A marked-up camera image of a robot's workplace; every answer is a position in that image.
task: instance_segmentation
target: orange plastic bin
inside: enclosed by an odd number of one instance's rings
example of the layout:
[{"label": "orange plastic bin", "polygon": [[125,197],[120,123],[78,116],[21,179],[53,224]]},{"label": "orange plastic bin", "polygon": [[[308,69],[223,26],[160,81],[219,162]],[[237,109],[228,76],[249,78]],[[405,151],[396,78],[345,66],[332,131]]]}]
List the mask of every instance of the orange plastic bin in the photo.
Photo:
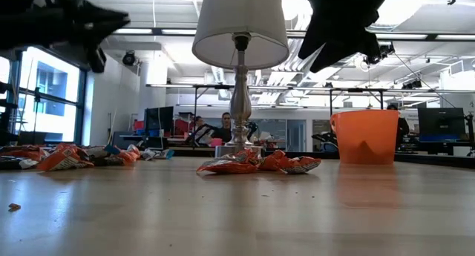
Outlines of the orange plastic bin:
[{"label": "orange plastic bin", "polygon": [[330,120],[338,140],[341,163],[394,163],[398,111],[349,111]]}]

